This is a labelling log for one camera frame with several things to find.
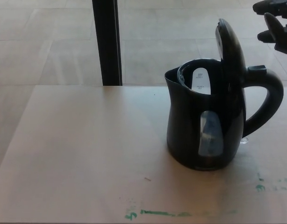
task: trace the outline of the open lid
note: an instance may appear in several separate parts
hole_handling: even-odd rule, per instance
[[[224,74],[230,81],[242,81],[246,67],[244,55],[235,32],[227,21],[219,19],[215,35]]]

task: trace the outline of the floor tile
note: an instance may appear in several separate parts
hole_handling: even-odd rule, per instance
[[[247,66],[262,65],[273,70],[282,80],[287,80],[287,73],[267,44],[257,39],[240,39]]]
[[[0,86],[0,164],[33,88],[31,85]]]
[[[32,9],[0,9],[0,40],[15,40],[27,23]]]
[[[165,84],[166,71],[199,57],[194,40],[126,41],[125,83]]]
[[[117,0],[118,9],[125,8],[125,0]]]
[[[250,8],[252,9],[252,6],[259,2],[260,0],[238,0],[242,8]]]
[[[120,10],[120,35],[123,40],[148,40],[157,37],[155,9]]]
[[[9,8],[64,8],[66,0],[8,0]]]
[[[274,55],[276,56],[284,70],[287,72],[287,55],[276,50],[274,51]]]
[[[7,0],[0,0],[0,8],[7,8]]]
[[[92,0],[67,0],[66,8],[93,8]]]
[[[96,40],[61,40],[53,43],[40,84],[101,83]]]
[[[183,8],[182,0],[125,0],[125,8]]]
[[[121,41],[121,64],[122,64],[122,82],[125,83],[125,41]]]
[[[213,9],[160,9],[158,39],[215,38],[218,16]]]
[[[250,9],[217,9],[217,13],[241,38],[256,38],[258,33],[267,29],[264,17],[256,15]]]
[[[195,40],[199,53],[203,58],[213,58],[220,60],[216,39],[197,39]]]
[[[83,39],[91,35],[92,9],[36,9],[22,39]]]
[[[183,0],[185,8],[241,8],[237,0]]]
[[[196,40],[201,57],[220,59],[216,39]],[[245,58],[246,66],[262,65],[273,70],[282,80],[287,80],[287,74],[273,51],[267,44],[257,39],[240,39],[240,44]]]
[[[0,41],[0,85],[38,84],[52,41]]]

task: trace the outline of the wooden table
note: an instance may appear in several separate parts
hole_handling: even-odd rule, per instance
[[[248,114],[265,97],[246,90]],[[225,169],[167,152],[167,87],[37,86],[0,167],[0,223],[287,223],[287,87]]]

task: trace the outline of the black kettle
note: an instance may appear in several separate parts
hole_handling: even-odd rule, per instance
[[[181,164],[216,170],[234,158],[240,140],[264,125],[284,95],[281,80],[264,65],[246,68],[238,38],[224,19],[215,30],[221,60],[196,59],[166,72],[171,108],[167,144]],[[244,88],[262,86],[267,96],[246,120]]]

